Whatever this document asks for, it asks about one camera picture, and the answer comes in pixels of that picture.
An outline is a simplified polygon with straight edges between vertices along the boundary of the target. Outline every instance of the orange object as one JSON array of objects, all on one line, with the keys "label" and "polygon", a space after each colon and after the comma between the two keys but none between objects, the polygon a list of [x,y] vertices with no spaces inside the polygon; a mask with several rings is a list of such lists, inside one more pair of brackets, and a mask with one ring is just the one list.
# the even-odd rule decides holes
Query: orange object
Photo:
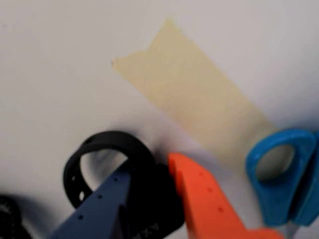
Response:
[{"label": "orange object", "polygon": [[171,153],[168,166],[183,200],[190,239],[284,239],[271,229],[247,230],[216,179],[192,159]]}]

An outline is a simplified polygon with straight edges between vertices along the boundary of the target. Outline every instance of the white surface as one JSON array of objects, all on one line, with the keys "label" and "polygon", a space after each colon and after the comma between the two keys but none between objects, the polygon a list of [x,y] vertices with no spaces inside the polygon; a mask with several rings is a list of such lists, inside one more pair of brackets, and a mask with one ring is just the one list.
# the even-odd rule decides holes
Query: white surface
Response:
[{"label": "white surface", "polygon": [[[146,48],[172,17],[275,125],[316,129],[318,11],[316,0],[1,0],[0,193],[19,199],[43,237],[73,212],[61,177],[68,156],[87,136],[121,128],[152,149],[195,155],[246,225],[260,226],[247,181],[221,171],[111,61]],[[296,236],[317,237],[316,225]]]}]

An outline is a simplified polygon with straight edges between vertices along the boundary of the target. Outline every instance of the hole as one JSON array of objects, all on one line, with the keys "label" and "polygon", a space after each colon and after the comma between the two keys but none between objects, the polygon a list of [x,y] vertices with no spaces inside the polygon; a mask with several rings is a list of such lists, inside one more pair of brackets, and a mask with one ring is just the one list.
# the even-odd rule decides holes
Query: hole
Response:
[{"label": "hole", "polygon": [[287,144],[269,150],[257,164],[257,179],[260,182],[267,182],[279,177],[289,168],[294,155],[294,148]]},{"label": "hole", "polygon": [[88,186],[95,191],[126,160],[127,156],[112,149],[86,153],[81,157],[80,165],[83,178]]},{"label": "hole", "polygon": [[80,192],[80,194],[79,194],[79,199],[80,199],[80,201],[83,201],[84,196],[85,196],[84,192],[83,192],[83,191]]}]

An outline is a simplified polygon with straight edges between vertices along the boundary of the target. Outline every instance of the blue scissors handle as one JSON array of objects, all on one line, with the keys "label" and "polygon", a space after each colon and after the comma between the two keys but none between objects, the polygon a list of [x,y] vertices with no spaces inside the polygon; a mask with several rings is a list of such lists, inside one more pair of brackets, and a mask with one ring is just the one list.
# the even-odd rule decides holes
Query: blue scissors handle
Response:
[{"label": "blue scissors handle", "polygon": [[[289,168],[277,178],[260,182],[256,176],[258,162],[268,151],[281,145],[294,148]],[[316,146],[317,139],[312,132],[288,129],[260,141],[248,154],[246,172],[257,193],[266,225],[276,227],[288,221],[294,195]]]}]

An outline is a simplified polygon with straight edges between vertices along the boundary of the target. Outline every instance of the black object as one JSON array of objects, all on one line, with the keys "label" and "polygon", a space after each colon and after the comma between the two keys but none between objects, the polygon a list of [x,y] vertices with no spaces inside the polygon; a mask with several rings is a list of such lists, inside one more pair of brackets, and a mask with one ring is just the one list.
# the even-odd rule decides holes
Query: black object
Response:
[{"label": "black object", "polygon": [[21,223],[21,212],[15,201],[7,196],[0,196],[0,238],[31,239]]},{"label": "black object", "polygon": [[[80,159],[101,149],[118,150],[128,160],[92,193]],[[162,239],[184,222],[167,166],[155,164],[151,152],[130,134],[108,131],[88,138],[67,162],[63,180],[78,209],[50,238]]]}]

